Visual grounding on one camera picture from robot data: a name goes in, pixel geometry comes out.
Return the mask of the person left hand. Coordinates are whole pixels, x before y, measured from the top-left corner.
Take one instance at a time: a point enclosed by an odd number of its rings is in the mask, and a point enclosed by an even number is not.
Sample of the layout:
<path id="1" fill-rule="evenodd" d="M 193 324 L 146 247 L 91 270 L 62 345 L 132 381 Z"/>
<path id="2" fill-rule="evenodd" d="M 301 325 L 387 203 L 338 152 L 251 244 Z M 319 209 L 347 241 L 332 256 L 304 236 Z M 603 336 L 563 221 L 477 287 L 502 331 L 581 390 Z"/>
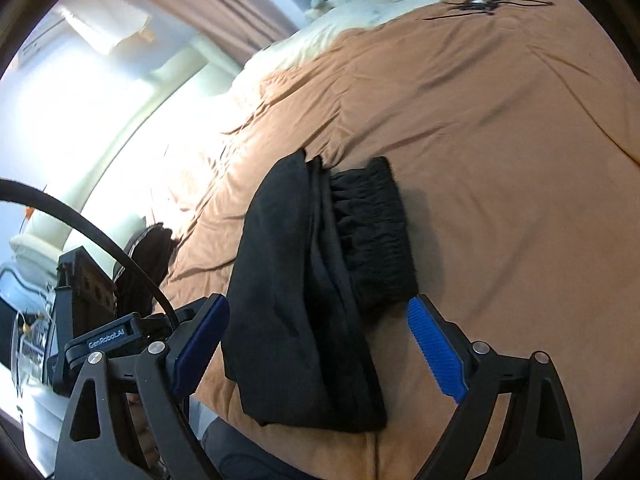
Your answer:
<path id="1" fill-rule="evenodd" d="M 137 394 L 128 393 L 127 402 L 131 420 L 134 424 L 134 430 L 136 430 L 144 458 L 148 466 L 153 468 L 160 460 L 160 453 L 158 452 L 155 438 L 149 426 L 148 419 L 146 418 L 141 400 Z"/>

